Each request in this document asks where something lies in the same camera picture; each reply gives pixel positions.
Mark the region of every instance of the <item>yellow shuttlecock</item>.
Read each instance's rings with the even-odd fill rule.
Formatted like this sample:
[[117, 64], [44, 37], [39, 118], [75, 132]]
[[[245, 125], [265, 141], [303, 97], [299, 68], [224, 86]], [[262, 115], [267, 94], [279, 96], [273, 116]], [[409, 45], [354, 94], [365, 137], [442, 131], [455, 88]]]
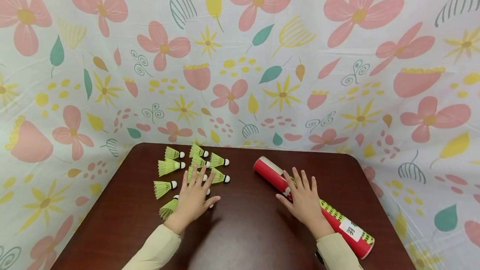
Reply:
[[220, 171], [218, 171], [215, 168], [212, 168], [212, 172], [215, 173], [215, 177], [212, 181], [212, 184], [222, 183], [222, 182], [223, 183], [230, 182], [230, 176], [229, 175], [224, 175], [223, 173], [221, 173]]
[[198, 155], [196, 155], [192, 158], [192, 165], [193, 164], [197, 164], [198, 168], [202, 168], [205, 165], [207, 166], [207, 168], [210, 168], [210, 162], [208, 160], [205, 161], [204, 159], [202, 159]]
[[175, 195], [172, 200], [160, 208], [158, 214], [163, 220], [166, 220], [177, 209], [178, 199], [179, 196]]
[[154, 181], [153, 188], [155, 190], [155, 198], [158, 199], [164, 196], [168, 191], [173, 190], [176, 187], [177, 187], [177, 182], [174, 180], [171, 182]]
[[218, 167], [218, 166], [228, 166], [230, 164], [230, 161], [228, 159], [224, 159], [223, 157], [212, 153], [210, 157], [210, 165], [212, 167]]
[[185, 168], [184, 162], [177, 162], [176, 160], [165, 159], [158, 161], [158, 176], [162, 176], [173, 172], [177, 169]]
[[185, 157], [185, 152], [183, 151], [178, 151], [168, 146], [165, 149], [165, 159], [174, 160], [178, 158], [183, 159], [184, 157]]
[[193, 144], [192, 148], [190, 149], [190, 155], [189, 157], [192, 158], [194, 156], [199, 156], [199, 157], [207, 157], [208, 156], [208, 151], [203, 150], [200, 146], [197, 144]]

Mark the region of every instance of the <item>pink dot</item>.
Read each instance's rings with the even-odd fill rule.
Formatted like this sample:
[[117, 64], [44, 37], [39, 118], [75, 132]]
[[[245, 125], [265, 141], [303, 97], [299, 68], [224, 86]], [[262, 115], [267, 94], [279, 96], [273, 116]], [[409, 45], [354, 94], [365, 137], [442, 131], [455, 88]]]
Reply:
[[463, 191], [460, 190], [460, 189], [457, 188], [457, 187], [451, 187], [451, 189], [452, 189], [452, 191], [454, 191], [454, 192], [457, 193], [457, 194], [463, 194]]
[[445, 175], [445, 177], [451, 181], [451, 182], [455, 182], [456, 184], [459, 184], [459, 185], [468, 185], [467, 181], [465, 181], [465, 179], [463, 178], [460, 178], [456, 175], [452, 175], [452, 174], [447, 174]]
[[385, 137], [385, 143], [387, 143], [389, 145], [393, 145], [393, 137], [391, 135], [387, 135]]

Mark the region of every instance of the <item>shuttlecock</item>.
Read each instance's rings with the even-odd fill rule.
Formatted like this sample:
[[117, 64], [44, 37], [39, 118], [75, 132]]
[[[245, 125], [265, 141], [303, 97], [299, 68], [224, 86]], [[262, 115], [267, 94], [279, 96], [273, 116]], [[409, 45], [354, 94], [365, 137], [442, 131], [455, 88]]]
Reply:
[[174, 180], [171, 182], [154, 181], [153, 188], [155, 190], [155, 198], [158, 199], [164, 196], [168, 191], [173, 190], [176, 187], [177, 187], [177, 182]]
[[165, 149], [165, 159], [174, 160], [178, 158], [183, 159], [184, 157], [185, 157], [185, 152], [183, 151], [178, 151], [168, 146], [167, 146], [167, 149]]
[[230, 164], [230, 161], [228, 159], [224, 159], [223, 157], [212, 153], [210, 157], [210, 165], [212, 167], [218, 167], [218, 166], [228, 166]]
[[197, 166], [199, 168], [203, 167], [203, 166], [207, 166], [207, 168], [210, 168], [210, 162], [207, 160], [205, 161], [204, 159], [202, 159], [201, 157], [199, 157], [198, 155], [194, 156], [192, 158], [192, 165], [193, 164], [197, 164]]
[[162, 176], [173, 172], [177, 169], [185, 168], [184, 162], [177, 162], [176, 160], [165, 159], [158, 161], [158, 176]]
[[208, 151], [203, 150], [200, 146], [197, 144], [193, 144], [192, 148], [190, 149], [190, 155], [189, 157], [192, 158], [194, 156], [199, 156], [199, 157], [207, 157], [208, 156]]
[[[187, 182], [188, 183], [190, 183], [190, 177], [192, 176], [192, 174], [193, 174], [193, 166], [190, 165], [188, 167], [188, 176], [187, 176]], [[208, 178], [208, 176], [206, 174], [204, 174], [203, 175], [203, 181], [207, 181], [207, 178]]]
[[166, 220], [176, 209], [179, 196], [175, 195], [172, 200], [160, 208], [158, 214], [163, 220]]

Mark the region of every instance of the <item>person's left hand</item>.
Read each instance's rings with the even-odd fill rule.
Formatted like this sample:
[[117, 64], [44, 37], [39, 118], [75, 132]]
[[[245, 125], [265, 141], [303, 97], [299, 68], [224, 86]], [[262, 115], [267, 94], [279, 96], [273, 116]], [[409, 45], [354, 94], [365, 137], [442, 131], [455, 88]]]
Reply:
[[203, 166], [198, 173], [197, 165], [194, 165], [189, 184], [187, 183], [188, 171], [183, 174], [177, 209], [163, 223], [177, 235], [180, 235], [190, 223], [205, 213], [209, 206], [220, 200], [220, 196], [214, 196], [205, 201], [207, 190], [215, 177], [215, 173], [212, 172], [202, 185], [205, 171], [206, 166]]

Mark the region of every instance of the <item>person's right hand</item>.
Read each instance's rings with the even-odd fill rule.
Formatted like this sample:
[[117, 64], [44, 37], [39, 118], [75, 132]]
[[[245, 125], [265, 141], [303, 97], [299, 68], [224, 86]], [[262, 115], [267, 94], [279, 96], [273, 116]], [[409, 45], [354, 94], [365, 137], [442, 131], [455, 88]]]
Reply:
[[284, 204], [295, 218], [305, 224], [316, 240], [335, 233], [322, 214], [315, 177], [312, 176], [312, 187], [310, 188], [305, 171], [301, 171], [302, 177], [300, 178], [297, 169], [293, 167], [292, 170], [293, 177], [297, 183], [296, 186], [286, 171], [283, 172], [283, 175], [290, 187], [293, 203], [290, 203], [290, 201], [281, 194], [276, 195], [278, 200]]

